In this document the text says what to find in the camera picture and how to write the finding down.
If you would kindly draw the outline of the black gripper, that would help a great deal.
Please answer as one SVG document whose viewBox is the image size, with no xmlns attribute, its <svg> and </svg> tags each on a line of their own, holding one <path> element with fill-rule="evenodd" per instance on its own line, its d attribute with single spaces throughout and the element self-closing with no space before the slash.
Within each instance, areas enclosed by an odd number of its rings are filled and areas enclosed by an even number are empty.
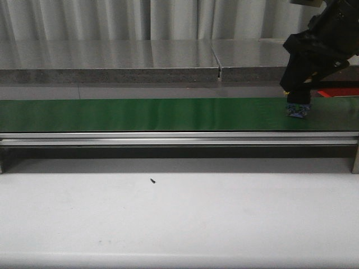
<svg viewBox="0 0 359 269">
<path fill-rule="evenodd" d="M 358 1 L 325 3 L 305 31 L 290 35 L 283 44 L 289 62 L 280 85 L 288 94 L 311 89 L 358 55 Z"/>
</svg>

